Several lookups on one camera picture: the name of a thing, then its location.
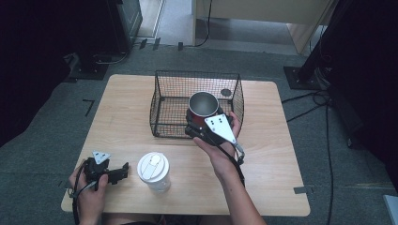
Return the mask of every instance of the cable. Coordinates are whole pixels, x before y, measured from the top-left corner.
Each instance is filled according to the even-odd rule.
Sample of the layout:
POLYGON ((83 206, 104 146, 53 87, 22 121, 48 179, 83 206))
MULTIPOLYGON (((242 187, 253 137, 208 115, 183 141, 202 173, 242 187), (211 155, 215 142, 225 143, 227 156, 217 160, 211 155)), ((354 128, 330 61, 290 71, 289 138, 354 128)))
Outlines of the cable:
MULTIPOLYGON (((147 43, 146 45, 152 46, 152 45, 155 45, 155 43, 147 43)), ((159 48, 160 47, 177 47, 177 46, 176 45, 169 45, 169 44, 159 44, 159 48)))
POLYGON ((330 87, 330 82, 327 80, 327 76, 331 72, 330 67, 317 67, 315 69, 315 76, 316 78, 324 84, 325 88, 328 89, 330 87))
POLYGON ((308 97, 308 96, 312 96, 313 97, 313 102, 316 104, 316 106, 311 108, 309 111, 303 112, 301 114, 298 114, 298 115, 294 116, 291 119, 286 120, 286 123, 288 123, 290 121, 293 121, 293 120, 295 120, 297 118, 300 118, 301 116, 306 115, 306 114, 308 114, 308 113, 310 113, 310 112, 312 112, 312 111, 314 111, 314 110, 316 110, 316 109, 318 109, 318 108, 320 108, 322 106, 326 106, 329 103, 329 99, 325 98, 325 95, 320 95, 319 93, 321 93, 321 92, 323 92, 323 91, 311 92, 311 93, 308 93, 308 94, 305 94, 305 95, 302 95, 302 96, 292 97, 292 98, 283 100, 282 104, 284 104, 284 103, 286 103, 288 101, 291 101, 291 100, 297 100, 297 99, 300 99, 300 98, 305 98, 305 97, 308 97), (324 102, 322 102, 322 103, 317 102, 315 100, 316 97, 322 97, 324 99, 324 102))
POLYGON ((76 199, 79 197, 79 195, 80 195, 80 193, 82 193, 82 191, 84 191, 84 190, 86 190, 86 189, 88 189, 88 188, 93 187, 94 185, 96 185, 96 183, 97 183, 97 181, 93 181, 93 182, 91 182, 90 184, 85 185, 82 189, 80 189, 80 190, 77 192, 77 194, 76 194, 76 199))
POLYGON ((124 55, 123 55, 123 57, 122 57, 121 59, 117 60, 117 61, 113 61, 113 62, 96 62, 96 64, 99 64, 99 65, 112 65, 112 64, 118 64, 118 63, 120 63, 121 61, 123 61, 123 60, 126 58, 126 56, 127 56, 127 53, 125 52, 124 55))
POLYGON ((70 197, 73 198, 72 209, 73 209, 73 217, 74 217, 74 220, 75 220, 75 224, 79 224, 80 220, 79 220, 79 213, 77 211, 77 196, 75 197, 74 195, 76 194, 78 183, 79 183, 79 179, 80 179, 80 175, 82 174, 84 165, 85 165, 85 162, 83 162, 83 164, 79 168, 79 171, 77 172, 75 185, 74 185, 74 188, 73 188, 73 192, 70 195, 70 197))
POLYGON ((216 144, 206 132, 205 132, 204 134, 207 136, 207 138, 208 138, 209 140, 211 140, 211 141, 213 142, 213 144, 214 144, 218 149, 220 149, 220 151, 222 151, 222 152, 229 158, 229 160, 232 162, 232 164, 233 164, 233 165, 235 166, 235 168, 237 169, 237 174, 239 175, 240 182, 242 182, 242 185, 245 187, 245 176, 243 175, 243 172, 242 172, 242 170, 240 169, 240 166, 239 166, 239 164, 237 163, 237 161, 235 160, 235 158, 232 157, 231 155, 229 155, 221 146, 219 146, 218 144, 216 144))
POLYGON ((210 0, 210 6, 208 8, 208 16, 207 16, 207 36, 206 36, 205 40, 202 43, 200 43, 198 45, 195 45, 194 47, 200 47, 203 44, 205 44, 206 41, 208 40, 208 37, 210 36, 210 15, 211 15, 211 5, 212 5, 212 3, 213 3, 213 0, 210 0))
POLYGON ((331 156, 330 156, 330 140, 329 140, 329 105, 330 105, 330 98, 326 98, 327 95, 320 95, 319 93, 322 91, 318 91, 318 92, 312 92, 312 93, 308 93, 306 95, 302 95, 302 96, 298 96, 298 97, 292 97, 290 99, 286 99, 284 101, 282 101, 282 103, 288 102, 290 100, 295 100, 295 99, 300 99, 300 98, 304 98, 307 96, 313 96, 313 102, 316 104, 315 107, 313 107, 312 109, 310 109, 307 112, 304 112, 302 114, 299 114, 295 117, 293 117, 290 120, 287 120, 287 122, 292 121, 294 119, 297 119, 299 117, 301 117, 304 114, 307 114, 317 108, 320 108, 322 106, 326 106, 326 141, 327 141, 327 150, 328 150, 328 162, 329 162, 329 174, 330 174, 330 195, 329 195, 329 211, 328 211, 328 220, 327 220, 327 225, 330 225, 330 221, 331 221, 331 213, 332 213, 332 209, 333 209, 333 199, 334 199, 334 174, 333 174, 333 167, 331 165, 331 156), (322 97, 324 99, 324 102, 318 102, 316 101, 316 97, 322 97))
POLYGON ((329 212, 328 212, 328 222, 330 224, 331 220, 331 211, 333 208, 333 199, 334 199, 334 175, 333 175, 333 167, 331 166, 331 157, 330 157, 330 141, 329 141, 329 104, 326 105, 326 140, 327 140, 327 148, 328 148, 328 160, 329 160, 329 172, 330 172, 330 199, 329 199, 329 212))

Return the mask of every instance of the white plastic lid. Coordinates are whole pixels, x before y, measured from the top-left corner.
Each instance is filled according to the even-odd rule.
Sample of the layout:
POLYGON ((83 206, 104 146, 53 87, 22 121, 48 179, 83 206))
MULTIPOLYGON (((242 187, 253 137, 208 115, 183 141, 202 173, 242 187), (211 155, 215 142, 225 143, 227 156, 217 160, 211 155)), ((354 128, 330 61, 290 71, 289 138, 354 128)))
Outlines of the white plastic lid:
POLYGON ((162 153, 148 153, 138 162, 137 172, 146 183, 158 182, 169 172, 169 161, 162 153))

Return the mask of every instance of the paper cup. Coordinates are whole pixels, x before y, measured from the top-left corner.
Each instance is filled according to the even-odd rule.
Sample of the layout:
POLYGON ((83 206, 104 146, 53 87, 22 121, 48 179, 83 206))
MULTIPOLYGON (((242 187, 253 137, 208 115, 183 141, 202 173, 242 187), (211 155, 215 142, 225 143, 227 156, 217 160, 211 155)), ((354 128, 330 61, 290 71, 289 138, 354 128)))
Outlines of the paper cup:
POLYGON ((162 153, 152 152, 144 155, 138 162, 137 172, 153 191, 165 192, 169 189, 170 165, 167 157, 162 153))

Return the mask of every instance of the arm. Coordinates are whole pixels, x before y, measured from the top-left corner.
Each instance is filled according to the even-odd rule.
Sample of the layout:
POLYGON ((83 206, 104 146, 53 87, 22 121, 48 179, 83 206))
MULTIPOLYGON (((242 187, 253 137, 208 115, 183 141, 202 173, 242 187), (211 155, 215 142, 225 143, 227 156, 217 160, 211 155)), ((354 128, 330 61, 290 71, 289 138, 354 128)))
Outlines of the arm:
MULTIPOLYGON (((69 182, 74 187, 76 176, 79 171, 77 168, 69 177, 69 182)), ((97 225, 99 224, 102 211, 105 207, 105 189, 108 184, 108 175, 104 174, 99 179, 99 189, 95 191, 92 188, 82 191, 78 198, 78 212, 81 225, 97 225)), ((87 182, 85 181, 84 171, 82 171, 77 189, 82 189, 87 182)))
MULTIPOLYGON (((232 131, 237 137, 238 133, 240 132, 237 116, 232 112, 230 115, 233 117, 232 131)), ((222 184, 222 189, 233 223, 266 224, 255 208, 253 201, 245 187, 240 182, 237 169, 231 163, 228 157, 217 147, 211 146, 199 138, 194 138, 193 141, 210 157, 211 164, 214 168, 214 173, 216 173, 216 176, 219 178, 220 183, 222 184)), ((235 154, 235 148, 229 142, 223 143, 221 148, 231 156, 235 154)))

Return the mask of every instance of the person's left hand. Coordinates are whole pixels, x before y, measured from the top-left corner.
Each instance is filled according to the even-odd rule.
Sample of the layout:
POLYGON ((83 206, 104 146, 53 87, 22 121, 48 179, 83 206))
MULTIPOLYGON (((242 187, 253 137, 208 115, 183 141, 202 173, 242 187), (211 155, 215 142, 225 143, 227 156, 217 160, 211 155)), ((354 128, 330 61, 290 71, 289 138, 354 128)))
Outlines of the person's left hand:
MULTIPOLYGON (((229 115, 233 119, 232 132, 237 139, 237 136, 240 132, 240 123, 236 114, 230 112, 229 115)), ((193 138, 193 141, 210 157, 210 162, 213 165, 214 172, 219 179, 223 180, 225 176, 230 176, 232 174, 238 177, 237 168, 235 168, 234 164, 231 163, 230 159, 225 155, 225 153, 220 151, 220 149, 218 149, 216 146, 212 146, 200 138, 195 137, 193 138)), ((220 145, 220 147, 231 157, 235 156, 235 147, 231 143, 224 142, 220 145)))
MULTIPOLYGON (((78 167, 69 177, 69 182, 74 187, 76 176, 79 171, 78 167)), ((102 211, 105 207, 105 189, 108 184, 108 175, 104 174, 99 179, 99 189, 95 191, 92 188, 83 190, 78 197, 78 212, 80 224, 98 224, 102 211)), ((77 190, 84 188, 87 185, 85 181, 84 169, 79 177, 77 190)))

